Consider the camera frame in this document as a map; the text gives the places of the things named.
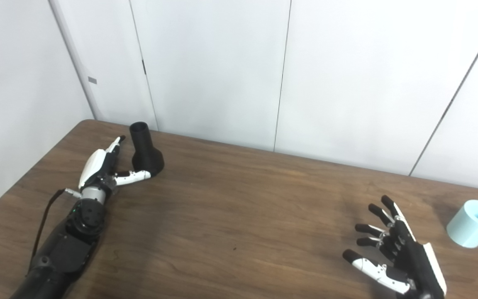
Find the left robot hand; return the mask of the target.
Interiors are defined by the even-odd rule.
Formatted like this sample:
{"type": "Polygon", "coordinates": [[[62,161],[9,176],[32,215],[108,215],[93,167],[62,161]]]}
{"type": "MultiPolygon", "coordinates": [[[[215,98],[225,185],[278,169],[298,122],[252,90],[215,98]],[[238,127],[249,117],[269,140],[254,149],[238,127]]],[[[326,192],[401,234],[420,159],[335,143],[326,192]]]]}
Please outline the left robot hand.
{"type": "Polygon", "coordinates": [[[84,198],[105,201],[118,186],[130,185],[152,177],[147,170],[116,170],[121,143],[125,138],[125,135],[117,137],[108,148],[99,148],[89,157],[78,182],[78,189],[84,198]]]}

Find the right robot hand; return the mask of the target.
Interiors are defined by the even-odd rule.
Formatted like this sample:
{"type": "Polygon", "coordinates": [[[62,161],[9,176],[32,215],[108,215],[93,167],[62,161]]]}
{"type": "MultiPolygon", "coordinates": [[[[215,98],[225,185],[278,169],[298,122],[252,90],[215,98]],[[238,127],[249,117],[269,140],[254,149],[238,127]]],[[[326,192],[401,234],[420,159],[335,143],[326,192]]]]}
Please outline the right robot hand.
{"type": "Polygon", "coordinates": [[[381,202],[384,208],[371,203],[368,210],[386,228],[358,223],[355,230],[368,236],[357,239],[356,243],[378,249],[391,265],[351,249],[344,251],[343,259],[376,283],[394,291],[398,299],[444,299],[446,280],[432,245],[417,241],[402,210],[390,197],[383,195],[381,202]]]}

